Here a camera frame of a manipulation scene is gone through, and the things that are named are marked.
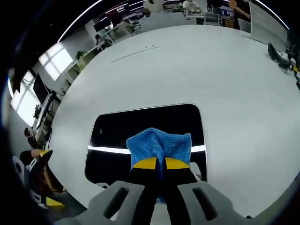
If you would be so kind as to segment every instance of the blue microfiber towel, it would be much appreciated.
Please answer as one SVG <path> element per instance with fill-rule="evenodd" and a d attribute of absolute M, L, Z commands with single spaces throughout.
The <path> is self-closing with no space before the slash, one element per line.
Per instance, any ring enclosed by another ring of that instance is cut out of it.
<path fill-rule="evenodd" d="M 160 174 L 165 157 L 174 158 L 189 164 L 191 159 L 191 134 L 172 135 L 155 128 L 148 128 L 127 139 L 131 153 L 131 168 L 139 161 L 157 157 Z"/>

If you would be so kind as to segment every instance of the white wall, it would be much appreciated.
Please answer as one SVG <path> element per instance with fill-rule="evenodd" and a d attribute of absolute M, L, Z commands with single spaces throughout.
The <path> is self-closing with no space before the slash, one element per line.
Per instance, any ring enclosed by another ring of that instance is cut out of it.
<path fill-rule="evenodd" d="M 95 46 L 86 29 L 71 35 L 61 43 L 73 60 L 75 60 L 77 51 L 88 51 Z M 48 88 L 61 93 L 61 88 L 66 84 L 65 71 L 54 81 L 39 61 L 34 65 L 33 69 L 36 73 L 39 73 L 42 81 Z"/>
<path fill-rule="evenodd" d="M 9 112 L 8 135 L 10 148 L 12 153 L 19 157 L 21 152 L 32 149 L 24 135 L 24 129 L 29 126 L 12 107 L 10 107 Z"/>
<path fill-rule="evenodd" d="M 73 60 L 75 60 L 77 51 L 87 52 L 89 49 L 95 46 L 86 29 L 73 34 L 72 36 L 63 40 L 61 43 Z"/>
<path fill-rule="evenodd" d="M 96 39 L 95 39 L 95 36 L 97 34 L 99 34 L 98 32 L 96 32 L 95 28 L 94 28 L 94 25 L 96 23 L 98 23 L 100 20 L 99 18 L 96 18 L 96 19 L 91 19 L 87 24 L 85 24 L 85 28 L 90 36 L 90 38 L 92 38 L 93 42 L 96 43 Z"/>

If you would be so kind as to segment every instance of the round white table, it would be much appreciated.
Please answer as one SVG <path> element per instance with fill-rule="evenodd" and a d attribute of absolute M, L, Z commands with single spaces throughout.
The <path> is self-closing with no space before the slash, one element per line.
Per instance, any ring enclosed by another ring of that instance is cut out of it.
<path fill-rule="evenodd" d="M 59 106 L 49 166 L 88 207 L 102 188 L 84 175 L 97 116 L 159 105 L 200 109 L 208 183 L 256 216 L 300 170 L 300 92 L 243 31 L 187 25 L 128 38 L 97 55 Z"/>

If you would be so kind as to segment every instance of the green plant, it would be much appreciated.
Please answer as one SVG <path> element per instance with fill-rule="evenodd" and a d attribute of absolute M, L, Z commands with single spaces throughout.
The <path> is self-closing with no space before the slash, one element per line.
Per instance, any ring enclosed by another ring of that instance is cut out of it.
<path fill-rule="evenodd" d="M 76 60 L 79 60 L 84 55 L 84 53 L 84 51 L 78 51 L 76 54 Z"/>
<path fill-rule="evenodd" d="M 39 105 L 36 105 L 36 109 L 34 111 L 33 118 L 38 119 L 39 114 L 41 113 L 42 108 L 39 107 Z"/>

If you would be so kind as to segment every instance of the computer monitor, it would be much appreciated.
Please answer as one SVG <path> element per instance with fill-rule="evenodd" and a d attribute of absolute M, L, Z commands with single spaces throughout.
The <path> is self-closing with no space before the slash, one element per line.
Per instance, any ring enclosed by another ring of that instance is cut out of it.
<path fill-rule="evenodd" d="M 49 90 L 44 85 L 44 83 L 43 83 L 41 77 L 39 76 L 39 74 L 37 74 L 37 77 L 35 79 L 35 82 L 34 82 L 34 85 L 33 85 L 33 91 L 37 95 L 37 98 L 38 98 L 39 102 L 42 105 L 44 103 L 46 97 L 49 94 Z"/>
<path fill-rule="evenodd" d="M 102 29 L 105 29 L 105 27 L 108 27 L 111 25 L 111 20 L 109 18 L 104 19 L 103 21 L 100 21 L 94 25 L 95 31 L 98 32 Z"/>

